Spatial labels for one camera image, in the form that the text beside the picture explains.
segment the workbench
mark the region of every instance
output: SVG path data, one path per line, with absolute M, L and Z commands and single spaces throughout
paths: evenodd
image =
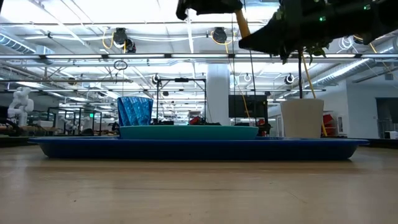
M 48 159 L 0 149 L 0 223 L 391 223 L 398 151 L 350 161 Z

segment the black wire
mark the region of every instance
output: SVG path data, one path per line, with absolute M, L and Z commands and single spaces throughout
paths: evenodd
M 301 51 L 298 52 L 298 88 L 300 91 L 300 99 L 303 98 L 303 81 L 302 81 L 302 74 L 301 74 Z
M 234 46 L 234 16 L 231 16 L 231 32 L 232 32 L 232 54 L 234 57 L 232 58 L 233 63 L 233 76 L 234 76 L 234 116 L 235 116 L 235 124 L 236 124 L 236 77 L 235 77 L 235 46 Z
M 244 5 L 244 10 L 246 11 L 246 0 L 243 0 L 243 5 Z M 254 76 L 254 69 L 253 69 L 253 57 L 251 50 L 249 50 L 250 53 L 250 63 L 251 63 L 251 75 L 253 78 L 253 88 L 254 88 L 254 122 L 257 125 L 257 93 L 256 93 L 256 77 Z

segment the white column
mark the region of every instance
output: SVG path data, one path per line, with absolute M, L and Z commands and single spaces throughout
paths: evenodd
M 208 65 L 206 118 L 210 123 L 230 125 L 228 114 L 229 74 L 227 64 Z

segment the cable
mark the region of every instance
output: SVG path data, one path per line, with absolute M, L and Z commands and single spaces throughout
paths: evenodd
M 302 78 L 302 72 L 301 72 L 301 60 L 302 58 L 298 58 L 298 89 L 300 90 L 300 99 L 303 98 L 303 78 Z
M 112 33 L 112 41 L 111 41 L 111 46 L 110 46 L 110 47 L 108 47 L 108 46 L 105 44 L 105 33 L 106 33 L 106 32 L 104 32 L 104 36 L 103 36 L 103 38 L 102 38 L 102 44 L 104 45 L 104 47 L 105 47 L 106 49 L 111 49 L 112 46 L 113 46 L 114 32 Z
M 305 63 L 305 57 L 304 57 L 303 52 L 301 52 L 301 58 L 303 59 L 304 69 L 305 69 L 305 73 L 307 74 L 308 83 L 310 84 L 312 96 L 313 96 L 314 99 L 316 99 L 317 96 L 315 95 L 315 91 L 313 90 L 313 85 L 312 85 L 312 82 L 311 82 L 310 73 L 308 72 L 307 63 Z M 323 132 L 323 135 L 325 137 L 328 137 L 328 133 L 326 132 L 326 128 L 325 128 L 325 124 L 323 123 L 323 119 L 322 119 L 322 132 Z
M 246 11 L 246 0 L 243 0 L 244 10 Z M 254 88 L 254 122 L 257 125 L 257 93 L 256 93 L 256 78 L 254 76 L 254 68 L 253 68 L 253 56 L 251 50 L 250 53 L 250 64 L 251 64 L 251 74 L 253 76 L 253 88 Z
M 232 36 L 234 36 L 234 16 L 233 16 L 233 14 L 231 14 L 231 32 L 232 32 Z M 233 41 L 232 41 L 232 54 L 235 55 L 235 47 L 234 47 L 234 42 L 233 42 Z M 232 62 L 233 62 L 233 65 L 234 65 L 234 67 L 233 67 L 233 76 L 234 76 L 234 115 L 235 115 L 235 124 L 236 124 L 236 97 L 235 97 L 235 95 L 236 95 L 236 93 L 235 93 L 235 91 L 236 91 L 236 82 L 235 82 L 236 78 L 235 78 L 235 57 L 232 58 Z

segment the yellow cable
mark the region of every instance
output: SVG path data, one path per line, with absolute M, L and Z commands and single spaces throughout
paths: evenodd
M 246 110 L 246 114 L 248 115 L 248 118 L 250 119 L 250 114 L 249 114 L 248 106 L 246 105 L 246 100 L 245 100 L 245 98 L 244 98 L 243 92 L 242 92 L 241 89 L 239 88 L 239 85 L 236 85 L 236 87 L 238 88 L 238 90 L 239 90 L 239 91 L 241 92 L 241 94 L 242 94 L 244 109 Z
M 311 92 L 312 92 L 313 98 L 316 99 L 317 96 L 315 95 L 315 91 L 313 90 L 313 85 L 312 85 L 312 82 L 311 82 L 310 73 L 308 72 L 308 68 L 307 68 L 307 64 L 305 63 L 305 57 L 304 57 L 303 52 L 301 53 L 301 57 L 303 58 L 304 69 L 305 69 L 305 73 L 307 74 L 307 80 L 308 80 L 308 83 L 310 84 L 310 88 L 311 88 Z M 326 132 L 325 124 L 323 124 L 323 118 L 322 118 L 322 131 L 323 131 L 323 135 L 325 137 L 327 137 L 328 133 Z
M 106 32 L 104 32 L 104 36 L 102 37 L 102 44 L 104 45 L 104 47 L 105 47 L 106 49 L 111 49 L 112 46 L 113 46 L 114 32 L 112 33 L 112 42 L 111 42 L 111 46 L 110 46 L 110 47 L 108 47 L 108 46 L 105 44 L 105 33 L 106 33 Z
M 373 46 L 372 43 L 370 43 L 370 46 L 371 46 L 373 52 L 374 52 L 375 54 L 378 54 L 376 48 Z M 388 70 L 388 72 L 389 72 L 392 76 L 394 76 L 395 79 L 398 79 L 398 77 L 396 77 L 396 76 L 393 74 L 393 72 L 392 72 L 391 69 L 386 65 L 386 63 L 384 63 L 384 62 L 382 62 L 382 63 L 383 63 L 383 65 L 385 66 L 385 68 Z

